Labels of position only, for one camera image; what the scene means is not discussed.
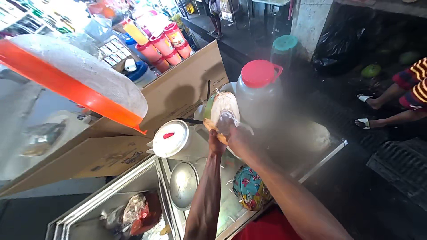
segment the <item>hand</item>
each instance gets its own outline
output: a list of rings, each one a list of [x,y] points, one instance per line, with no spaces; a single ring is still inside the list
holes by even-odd
[[[209,131],[209,151],[222,155],[227,146],[218,140],[216,137],[217,134],[218,133],[213,129]]]
[[[228,146],[240,158],[244,158],[256,145],[252,142],[253,136],[243,127],[231,124]]]

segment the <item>red cap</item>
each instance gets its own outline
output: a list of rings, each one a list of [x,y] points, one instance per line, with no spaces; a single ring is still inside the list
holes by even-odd
[[[136,44],[135,45],[135,48],[136,48],[136,50],[138,50],[138,51],[143,51],[144,49],[146,49],[146,48],[148,48],[149,46],[152,46],[153,44],[151,43],[151,42],[147,42],[146,44],[144,44],[144,45],[141,45],[141,44]]]
[[[183,50],[186,46],[188,46],[187,40],[185,40],[184,43],[181,46],[175,47],[175,49],[176,50]]]
[[[174,49],[169,55],[163,56],[166,59],[169,59],[173,56],[175,56],[175,54],[177,54],[178,52],[176,51],[176,49]]]
[[[176,24],[176,22],[173,22],[173,23],[167,25],[164,28],[163,32],[167,34],[167,33],[173,32],[175,29],[178,29],[178,24]]]
[[[159,65],[162,61],[164,61],[164,57],[160,56],[159,60],[152,62],[151,64],[153,64],[154,66]]]
[[[124,25],[126,25],[126,24],[130,23],[131,21],[132,21],[132,19],[130,19],[130,18],[126,18],[125,20],[123,20],[123,22],[122,22],[122,26],[124,26]]]
[[[283,68],[266,60],[253,60],[248,62],[242,68],[243,83],[250,88],[262,88],[276,81],[282,73]]]
[[[158,36],[158,37],[151,36],[150,37],[150,42],[152,42],[152,43],[158,43],[158,42],[160,42],[160,40],[162,40],[165,37],[166,37],[166,35],[164,33],[161,33],[160,36]]]

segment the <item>black garbage bag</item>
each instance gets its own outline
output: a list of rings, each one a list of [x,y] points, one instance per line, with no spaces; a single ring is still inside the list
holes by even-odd
[[[351,7],[339,7],[332,24],[319,38],[312,63],[320,74],[340,75],[360,62],[362,36],[373,15],[372,11]]]

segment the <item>foot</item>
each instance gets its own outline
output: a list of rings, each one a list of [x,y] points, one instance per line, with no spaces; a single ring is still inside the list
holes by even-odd
[[[218,36],[216,36],[216,40],[219,41],[222,38],[223,34],[222,33],[218,33]]]
[[[371,108],[378,110],[382,107],[382,104],[378,103],[376,98],[370,97],[365,101]]]
[[[385,127],[386,125],[384,123],[381,122],[380,120],[368,120],[368,124],[362,123],[359,120],[355,120],[354,124],[356,124],[356,126],[360,127],[360,128],[365,128],[366,126],[369,126],[369,128],[382,128]]]

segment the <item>green stool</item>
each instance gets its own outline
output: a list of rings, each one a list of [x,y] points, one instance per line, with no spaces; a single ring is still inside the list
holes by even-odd
[[[276,38],[271,47],[270,62],[282,66],[283,69],[289,69],[292,52],[297,43],[298,39],[292,35]]]

